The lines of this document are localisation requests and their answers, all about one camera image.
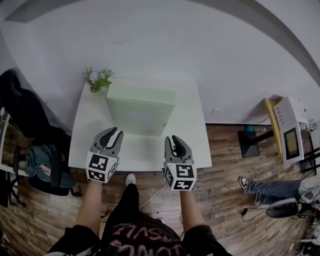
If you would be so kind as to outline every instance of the light green box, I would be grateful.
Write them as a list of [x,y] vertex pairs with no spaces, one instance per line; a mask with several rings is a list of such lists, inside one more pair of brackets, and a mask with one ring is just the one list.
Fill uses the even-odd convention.
[[124,133],[161,136],[175,109],[176,92],[112,84],[105,100],[114,125]]

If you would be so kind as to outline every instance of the black sneaker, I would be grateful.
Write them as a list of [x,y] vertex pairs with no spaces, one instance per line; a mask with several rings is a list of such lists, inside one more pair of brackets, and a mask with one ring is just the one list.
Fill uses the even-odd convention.
[[247,192],[248,192],[248,188],[247,188],[248,181],[249,180],[247,180],[245,177],[242,177],[242,176],[239,177],[239,184],[241,188],[243,188]]
[[260,206],[261,205],[261,203],[259,201],[259,196],[260,196],[259,193],[255,193],[255,199],[254,199],[254,205],[255,206]]

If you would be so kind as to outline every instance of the screen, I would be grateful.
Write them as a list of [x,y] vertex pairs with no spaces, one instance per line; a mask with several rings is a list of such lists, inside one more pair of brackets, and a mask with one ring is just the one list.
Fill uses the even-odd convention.
[[296,128],[288,130],[284,133],[284,143],[287,160],[299,156],[299,146]]

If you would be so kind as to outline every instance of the wooden floor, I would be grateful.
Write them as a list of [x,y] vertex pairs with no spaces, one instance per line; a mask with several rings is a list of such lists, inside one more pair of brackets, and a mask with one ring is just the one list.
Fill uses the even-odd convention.
[[[234,256],[294,255],[289,250],[292,244],[299,243],[310,222],[306,219],[272,219],[265,214],[243,222],[240,212],[243,208],[254,207],[254,198],[240,188],[238,177],[245,176],[255,181],[297,180],[303,177],[299,166],[282,164],[280,157],[276,155],[277,148],[273,138],[259,144],[261,156],[242,158],[238,130],[243,130],[243,127],[207,127],[212,167],[198,170],[198,182],[194,188],[201,212],[218,241]],[[12,135],[14,133],[11,129],[6,138],[6,160],[12,157],[12,148],[17,143],[26,144],[21,139],[17,142],[18,135]],[[85,193],[85,172],[73,169],[72,175],[77,181],[78,189]],[[116,172],[109,183],[103,186],[101,214],[105,210],[114,209],[119,202],[125,189],[125,177],[126,173]],[[141,172],[136,174],[136,178],[140,203],[149,199],[166,183],[161,172]],[[82,198],[42,193],[30,187],[27,179],[20,182],[18,191],[27,207],[0,207],[0,227],[11,246],[22,252],[22,255],[44,255],[64,234],[65,227],[74,225]],[[181,234],[183,228],[180,222],[179,193],[166,187],[142,211],[155,218],[164,218],[168,226]],[[249,210],[244,219],[249,220],[260,212],[261,210]],[[102,230],[105,222],[106,219],[102,219]]]

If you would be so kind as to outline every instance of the white sneaker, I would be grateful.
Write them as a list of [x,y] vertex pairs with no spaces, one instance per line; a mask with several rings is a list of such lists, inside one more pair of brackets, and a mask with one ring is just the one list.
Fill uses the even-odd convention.
[[133,173],[129,173],[125,178],[125,186],[128,187],[129,184],[136,184],[136,176]]
[[248,185],[248,181],[249,181],[249,180],[247,180],[245,177],[240,176],[239,179],[238,179],[238,181],[239,181],[240,186],[241,186],[245,191],[248,192],[248,187],[247,187],[247,185]]

